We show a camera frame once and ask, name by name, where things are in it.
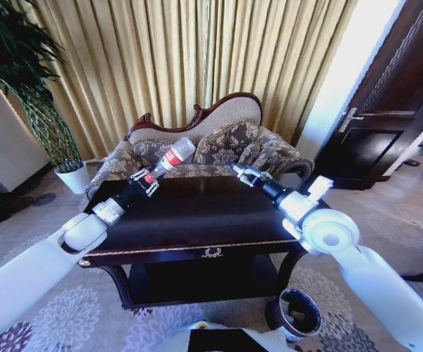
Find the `wooden table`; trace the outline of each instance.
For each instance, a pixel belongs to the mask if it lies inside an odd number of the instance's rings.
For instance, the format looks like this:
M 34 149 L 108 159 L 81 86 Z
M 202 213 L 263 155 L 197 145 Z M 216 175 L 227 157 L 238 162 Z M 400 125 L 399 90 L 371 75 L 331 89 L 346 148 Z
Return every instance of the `wooden table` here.
M 104 181 L 85 212 L 126 185 Z M 306 254 L 282 219 L 260 190 L 236 177 L 165 179 L 79 264 L 109 273 L 124 309 L 275 296 Z M 277 272 L 269 254 L 281 252 Z

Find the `floor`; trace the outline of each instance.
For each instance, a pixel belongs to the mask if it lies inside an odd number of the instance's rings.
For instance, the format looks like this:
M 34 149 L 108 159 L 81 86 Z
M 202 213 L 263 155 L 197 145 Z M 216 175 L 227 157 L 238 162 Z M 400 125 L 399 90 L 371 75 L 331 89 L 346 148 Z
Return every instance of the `floor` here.
M 401 274 L 423 270 L 423 158 L 418 160 L 421 166 L 402 166 L 388 182 L 370 190 L 332 190 L 325 197 L 331 207 L 355 220 L 362 244 Z M 90 172 L 96 167 L 90 165 Z M 0 266 L 46 238 L 85 205 L 83 196 L 70 193 L 49 172 L 21 199 L 20 211 L 0 223 Z M 290 287 L 308 293 L 324 320 L 316 337 L 291 345 L 297 351 L 406 351 L 346 287 L 330 257 L 305 256 L 293 271 Z M 423 297 L 423 284 L 413 288 Z M 151 351 L 176 329 L 197 320 L 267 331 L 266 301 L 254 298 L 127 312 L 106 273 L 76 267 L 0 335 L 0 351 Z

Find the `sofa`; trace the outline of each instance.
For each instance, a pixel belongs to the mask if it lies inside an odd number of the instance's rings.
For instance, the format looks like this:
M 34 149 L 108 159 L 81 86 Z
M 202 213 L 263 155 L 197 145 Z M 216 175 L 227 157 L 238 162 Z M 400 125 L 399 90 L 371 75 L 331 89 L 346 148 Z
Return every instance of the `sofa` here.
M 195 105 L 194 118 L 183 128 L 164 128 L 143 115 L 108 156 L 86 187 L 91 199 L 104 180 L 127 179 L 156 164 L 171 144 L 187 136 L 196 152 L 165 177 L 233 175 L 229 161 L 255 166 L 274 178 L 296 174 L 306 180 L 314 162 L 282 137 L 262 127 L 262 106 L 250 93 L 234 93 L 208 109 Z

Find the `dark wooden door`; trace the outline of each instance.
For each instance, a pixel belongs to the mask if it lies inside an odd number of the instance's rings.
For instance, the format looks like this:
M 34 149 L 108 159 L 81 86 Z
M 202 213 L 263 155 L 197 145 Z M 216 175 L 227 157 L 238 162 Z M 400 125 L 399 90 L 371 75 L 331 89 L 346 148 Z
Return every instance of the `dark wooden door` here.
M 410 0 L 317 158 L 316 173 L 338 188 L 370 188 L 422 130 L 423 0 Z

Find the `drawer handle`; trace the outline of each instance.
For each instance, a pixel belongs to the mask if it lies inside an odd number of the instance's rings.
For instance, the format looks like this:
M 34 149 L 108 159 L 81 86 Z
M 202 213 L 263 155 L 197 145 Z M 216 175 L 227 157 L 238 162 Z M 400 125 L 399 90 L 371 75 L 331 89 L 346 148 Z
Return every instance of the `drawer handle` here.
M 202 255 L 202 258 L 217 258 L 222 257 L 223 254 L 221 253 L 221 248 L 217 247 L 216 252 L 210 253 L 211 248 L 206 248 L 205 253 Z

